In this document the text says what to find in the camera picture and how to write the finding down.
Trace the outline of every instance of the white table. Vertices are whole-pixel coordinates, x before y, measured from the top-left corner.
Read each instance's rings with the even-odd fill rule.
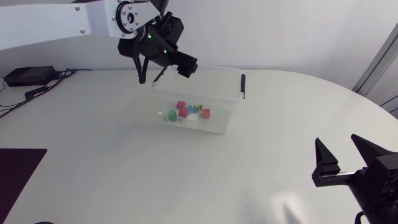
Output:
[[[275,70],[246,71],[225,135],[167,126],[157,72],[146,85],[132,71],[78,72],[0,119],[1,147],[48,149],[6,223],[353,223],[349,188],[312,182],[315,138],[342,171],[365,166],[353,133],[398,151],[398,120],[382,108]]]

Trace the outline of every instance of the green cube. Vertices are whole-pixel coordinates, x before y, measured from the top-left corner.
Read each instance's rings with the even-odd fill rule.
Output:
[[[196,112],[199,112],[203,108],[203,105],[201,105],[200,103],[195,103],[193,105],[193,108],[195,109]]]
[[[177,112],[176,110],[169,110],[169,121],[177,120]]]

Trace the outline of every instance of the clear plastic bin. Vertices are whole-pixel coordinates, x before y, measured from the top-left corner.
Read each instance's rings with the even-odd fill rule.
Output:
[[[185,78],[176,67],[169,67],[152,84],[152,90],[164,106],[169,125],[224,134],[235,106],[244,99],[245,78],[242,70],[216,67],[198,67],[190,78]],[[185,102],[186,107],[200,104],[202,110],[184,118],[184,111],[179,116],[179,101]],[[204,109],[210,109],[210,116],[203,113]],[[175,110],[175,120],[175,116],[169,116],[170,110]]]

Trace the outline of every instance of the cube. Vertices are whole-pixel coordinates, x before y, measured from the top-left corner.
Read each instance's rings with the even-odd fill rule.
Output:
[[[194,107],[194,109],[195,109],[196,112],[199,112],[199,111],[201,111],[201,109],[203,108],[203,105],[200,104],[200,103],[195,103],[195,104],[193,105],[193,107]]]
[[[210,109],[203,109],[201,111],[201,117],[202,118],[209,118],[210,117]]]
[[[185,109],[188,110],[188,115],[193,114],[195,112],[195,109],[192,105],[187,106]]]
[[[179,101],[179,102],[177,103],[177,109],[182,110],[182,109],[185,108],[186,105],[187,105],[187,104],[186,104],[184,101]]]
[[[177,120],[177,112],[176,110],[169,110],[169,121]]]
[[[180,110],[180,112],[178,112],[178,115],[180,117],[186,118],[187,115],[188,115],[188,110],[187,109],[182,109],[182,110]]]

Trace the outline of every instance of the cable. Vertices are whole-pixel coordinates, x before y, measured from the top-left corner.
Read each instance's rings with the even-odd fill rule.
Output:
[[[391,98],[390,100],[387,100],[386,102],[384,102],[384,103],[383,103],[383,104],[381,104],[380,106],[383,106],[383,105],[385,105],[386,103],[390,102],[391,100],[393,100],[393,99],[395,99],[395,98],[397,98],[397,97],[398,97],[398,95],[396,95],[395,97]]]
[[[67,68],[65,71],[62,71],[62,72],[54,72],[54,75],[57,75],[57,74],[58,74],[58,75],[59,75],[59,74],[63,74],[63,75],[62,75],[53,85],[48,86],[48,87],[47,87],[47,90],[45,90],[45,91],[43,91],[43,92],[41,92],[41,93],[39,93],[39,94],[33,96],[32,98],[30,98],[30,99],[28,99],[28,100],[22,101],[22,102],[20,102],[20,103],[16,103],[16,104],[14,104],[14,105],[8,105],[8,106],[0,105],[0,106],[3,106],[3,107],[12,107],[12,106],[13,106],[12,108],[7,108],[7,109],[0,110],[0,112],[7,111],[7,112],[3,113],[2,115],[0,115],[0,118],[2,118],[2,117],[4,117],[5,115],[9,114],[11,111],[17,109],[18,107],[20,107],[20,106],[26,104],[26,103],[29,102],[30,100],[33,100],[34,98],[37,98],[37,97],[39,97],[39,96],[41,96],[41,95],[43,95],[43,94],[48,93],[50,90],[52,90],[54,87],[56,87],[59,83],[61,83],[62,80],[64,80],[65,78],[70,77],[71,75],[73,75],[74,73],[76,73],[78,70],[88,70],[88,71],[91,71],[91,70],[89,70],[89,69],[69,69],[69,68]]]
[[[392,112],[394,112],[394,111],[396,111],[396,110],[398,110],[398,108],[393,109],[393,110],[390,111],[389,113],[392,113]]]
[[[358,212],[358,214],[356,214],[354,224],[361,224],[361,217],[362,217],[363,215],[364,215],[363,212]]]
[[[4,85],[4,79],[2,80],[2,89],[0,90],[0,93],[6,89],[6,86]]]

